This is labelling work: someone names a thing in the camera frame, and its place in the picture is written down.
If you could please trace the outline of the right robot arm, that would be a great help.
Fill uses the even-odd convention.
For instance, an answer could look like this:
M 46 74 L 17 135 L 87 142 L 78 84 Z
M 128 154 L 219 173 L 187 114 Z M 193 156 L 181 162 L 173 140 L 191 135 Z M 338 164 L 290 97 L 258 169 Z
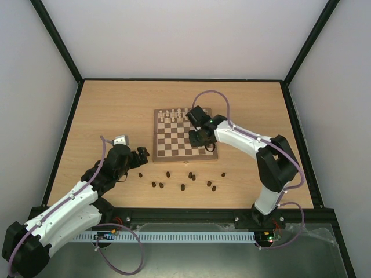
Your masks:
M 200 106 L 186 113 L 193 126 L 189 131 L 193 147 L 208 147 L 217 142 L 230 145 L 256 159 L 259 179 L 263 185 L 260 195 L 252 206 L 252 219 L 260 227 L 273 220 L 273 211 L 278 207 L 287 186 L 302 173 L 299 163 L 287 139 L 262 136 L 243 129 L 225 116 L 211 117 Z

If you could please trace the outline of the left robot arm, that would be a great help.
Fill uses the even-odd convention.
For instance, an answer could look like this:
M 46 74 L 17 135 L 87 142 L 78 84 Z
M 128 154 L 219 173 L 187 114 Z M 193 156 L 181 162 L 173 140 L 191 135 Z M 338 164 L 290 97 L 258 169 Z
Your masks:
M 148 156 L 145 147 L 133 151 L 116 144 L 54 205 L 24 224 L 12 223 L 2 249 L 8 277 L 35 277 L 60 248 L 89 228 L 123 229 L 123 223 L 114 220 L 112 204 L 102 196 L 129 170 L 147 164 Z

